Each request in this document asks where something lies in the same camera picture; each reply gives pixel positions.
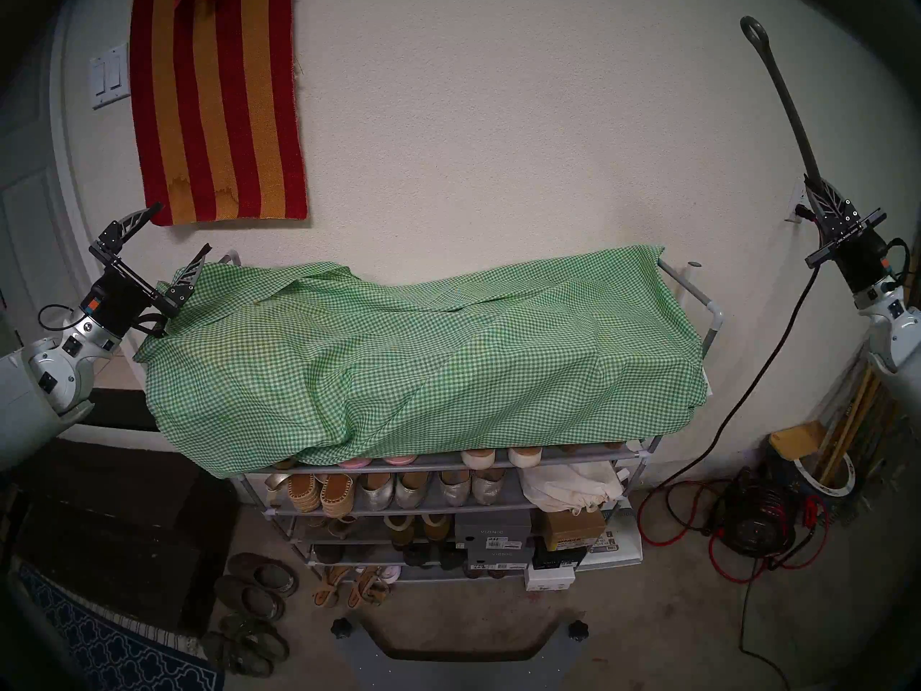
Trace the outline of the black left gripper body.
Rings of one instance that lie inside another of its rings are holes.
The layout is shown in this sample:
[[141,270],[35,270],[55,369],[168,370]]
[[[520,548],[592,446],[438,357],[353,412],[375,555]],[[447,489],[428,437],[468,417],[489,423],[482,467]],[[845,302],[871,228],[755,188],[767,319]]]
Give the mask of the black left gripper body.
[[91,286],[79,305],[80,311],[110,334],[126,334],[136,329],[143,334],[166,334],[166,324],[178,315],[164,293],[137,276],[118,255],[89,251],[104,265],[102,276]]

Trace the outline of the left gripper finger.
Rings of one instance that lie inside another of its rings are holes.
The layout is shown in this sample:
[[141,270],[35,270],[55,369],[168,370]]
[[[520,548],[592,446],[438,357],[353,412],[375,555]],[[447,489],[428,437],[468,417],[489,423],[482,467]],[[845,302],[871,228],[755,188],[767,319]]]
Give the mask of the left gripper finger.
[[119,255],[124,244],[162,209],[162,203],[154,203],[145,209],[127,214],[120,220],[113,220],[97,237],[97,251],[105,255]]
[[192,261],[176,275],[173,282],[166,289],[165,298],[175,306],[182,306],[191,298],[192,293],[194,293],[194,286],[203,271],[205,258],[211,250],[211,245],[206,243]]

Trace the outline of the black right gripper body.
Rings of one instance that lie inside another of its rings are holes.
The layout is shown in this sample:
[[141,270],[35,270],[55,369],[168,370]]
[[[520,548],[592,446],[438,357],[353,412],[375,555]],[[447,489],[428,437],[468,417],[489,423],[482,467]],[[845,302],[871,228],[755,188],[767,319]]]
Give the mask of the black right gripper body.
[[887,245],[875,231],[886,217],[879,208],[866,217],[852,214],[850,222],[818,212],[806,214],[805,219],[813,222],[820,233],[819,249],[806,257],[807,267],[816,270],[832,261],[853,294],[869,289],[888,273],[882,263]]

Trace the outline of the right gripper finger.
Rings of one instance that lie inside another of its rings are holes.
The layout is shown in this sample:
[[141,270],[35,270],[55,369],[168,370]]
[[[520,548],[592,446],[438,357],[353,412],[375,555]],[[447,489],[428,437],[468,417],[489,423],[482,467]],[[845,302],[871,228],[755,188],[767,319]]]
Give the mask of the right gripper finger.
[[832,197],[832,203],[837,212],[837,231],[849,231],[853,229],[853,227],[858,225],[860,219],[855,207],[853,204],[849,204],[849,201],[847,201],[830,182],[824,181],[827,183],[827,188]]
[[804,185],[811,206],[812,221],[822,235],[837,235],[837,212],[827,183],[822,178],[805,177]]

